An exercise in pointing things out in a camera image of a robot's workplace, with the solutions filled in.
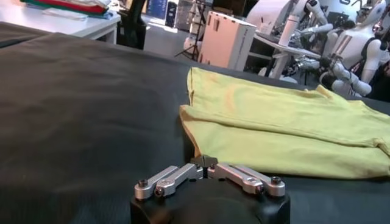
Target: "red fabric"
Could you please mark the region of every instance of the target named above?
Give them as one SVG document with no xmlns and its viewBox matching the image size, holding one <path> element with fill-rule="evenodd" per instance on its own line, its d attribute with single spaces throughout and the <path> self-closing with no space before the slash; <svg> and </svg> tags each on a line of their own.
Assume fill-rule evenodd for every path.
<svg viewBox="0 0 390 224">
<path fill-rule="evenodd" d="M 50 5 L 59 5 L 61 7 L 66 7 L 68 9 L 77 10 L 80 12 L 88 12 L 88 13 L 104 13 L 104 8 L 94 5 L 94 6 L 84 6 L 84 5 L 77 5 L 72 4 L 70 2 L 63 2 L 58 0 L 35 0 L 36 2 L 44 3 L 44 4 L 50 4 Z"/>
</svg>

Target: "black fabric surface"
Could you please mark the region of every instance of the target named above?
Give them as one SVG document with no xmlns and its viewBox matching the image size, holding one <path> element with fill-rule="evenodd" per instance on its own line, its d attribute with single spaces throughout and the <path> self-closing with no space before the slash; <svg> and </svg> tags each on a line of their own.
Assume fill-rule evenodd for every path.
<svg viewBox="0 0 390 224">
<path fill-rule="evenodd" d="M 390 77 L 386 75 L 385 68 L 388 62 L 377 70 L 371 81 L 372 92 L 368 95 L 371 99 L 390 102 Z"/>
<path fill-rule="evenodd" d="M 179 121 L 193 65 L 61 34 L 0 49 L 0 222 L 129 223 L 137 180 L 193 155 Z M 292 223 L 390 220 L 389 181 L 283 179 Z"/>
</svg>

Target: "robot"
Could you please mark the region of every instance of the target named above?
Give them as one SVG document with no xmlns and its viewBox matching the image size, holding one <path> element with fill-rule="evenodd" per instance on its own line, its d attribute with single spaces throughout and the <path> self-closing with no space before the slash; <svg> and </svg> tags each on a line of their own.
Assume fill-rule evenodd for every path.
<svg viewBox="0 0 390 224">
<path fill-rule="evenodd" d="M 387 43 L 375 38 L 373 26 L 380 20 L 386 9 L 384 0 L 368 1 L 358 11 L 356 28 L 345 30 L 336 39 L 330 55 L 325 55 L 320 61 L 301 58 L 301 69 L 325 68 L 320 76 L 320 82 L 336 93 L 356 92 L 361 96 L 368 95 L 372 88 L 372 80 L 380 61 L 388 48 Z M 363 64 L 361 79 L 354 73 L 354 67 Z"/>
<path fill-rule="evenodd" d="M 280 177 L 206 156 L 140 180 L 134 195 L 131 223 L 290 223 L 290 198 Z"/>
</svg>

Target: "humanoid robot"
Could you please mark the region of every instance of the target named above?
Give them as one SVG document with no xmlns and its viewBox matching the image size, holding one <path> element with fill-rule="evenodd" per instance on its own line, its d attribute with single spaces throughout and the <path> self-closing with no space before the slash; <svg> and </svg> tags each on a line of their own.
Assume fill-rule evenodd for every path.
<svg viewBox="0 0 390 224">
<path fill-rule="evenodd" d="M 300 68 L 325 68 L 327 72 L 321 75 L 320 82 L 337 93 L 352 90 L 361 96 L 369 94 L 372 88 L 368 83 L 387 49 L 387 44 L 376 39 L 373 31 L 373 26 L 379 21 L 385 8 L 384 0 L 368 1 L 358 11 L 356 28 L 340 34 L 328 57 L 324 57 L 321 62 L 303 58 L 299 61 Z M 364 67 L 359 79 L 352 69 L 362 61 Z"/>
</svg>

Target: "white box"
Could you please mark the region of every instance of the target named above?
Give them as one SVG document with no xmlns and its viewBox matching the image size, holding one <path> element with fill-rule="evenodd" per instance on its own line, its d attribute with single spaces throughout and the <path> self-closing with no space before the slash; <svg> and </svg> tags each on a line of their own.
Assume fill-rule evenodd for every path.
<svg viewBox="0 0 390 224">
<path fill-rule="evenodd" d="M 255 31 L 252 24 L 209 12 L 199 62 L 243 71 Z"/>
</svg>

